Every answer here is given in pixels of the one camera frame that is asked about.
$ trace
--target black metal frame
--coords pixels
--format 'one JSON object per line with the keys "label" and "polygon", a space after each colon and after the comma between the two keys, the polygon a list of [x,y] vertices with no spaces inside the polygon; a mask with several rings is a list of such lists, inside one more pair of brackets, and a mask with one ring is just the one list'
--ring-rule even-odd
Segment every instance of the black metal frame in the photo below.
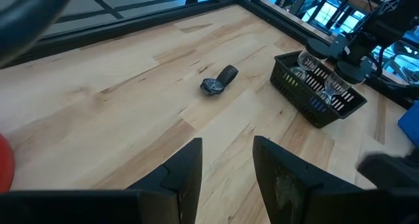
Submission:
{"label": "black metal frame", "polygon": [[[300,43],[305,43],[308,38],[322,40],[322,38],[315,33],[292,21],[292,19],[279,13],[261,0],[210,0],[199,3],[197,3],[197,1],[198,0],[189,0],[189,2],[191,2],[190,5],[43,37],[31,50],[17,57],[17,59],[9,63],[7,67],[231,5],[240,5]],[[403,107],[411,105],[411,101],[406,100],[399,92],[392,92],[386,88],[386,85],[383,85],[379,81],[377,82],[377,80],[366,81],[366,83]]]}

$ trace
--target basket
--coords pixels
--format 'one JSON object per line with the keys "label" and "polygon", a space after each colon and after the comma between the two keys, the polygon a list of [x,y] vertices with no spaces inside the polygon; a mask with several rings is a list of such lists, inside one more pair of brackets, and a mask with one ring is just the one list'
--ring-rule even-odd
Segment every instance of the basket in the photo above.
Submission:
{"label": "basket", "polygon": [[316,128],[322,128],[337,119],[345,119],[367,100],[353,88],[339,96],[333,96],[332,104],[325,103],[316,91],[324,90],[324,82],[332,71],[319,64],[308,72],[303,82],[291,72],[298,66],[297,58],[301,51],[275,57],[275,67],[270,82],[289,100],[299,112]]}

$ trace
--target wood grain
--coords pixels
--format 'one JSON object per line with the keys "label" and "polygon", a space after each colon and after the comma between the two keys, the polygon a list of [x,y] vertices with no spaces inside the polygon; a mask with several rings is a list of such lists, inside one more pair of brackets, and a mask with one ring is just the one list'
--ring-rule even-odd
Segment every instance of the wood grain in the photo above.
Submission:
{"label": "wood grain", "polygon": [[[16,157],[12,188],[123,189],[194,137],[204,140],[197,223],[269,223],[251,148],[262,135],[352,183],[368,151],[406,153],[405,112],[369,102],[319,130],[270,84],[274,56],[302,45],[238,6],[0,70],[0,131]],[[239,75],[220,96],[202,79]]]}

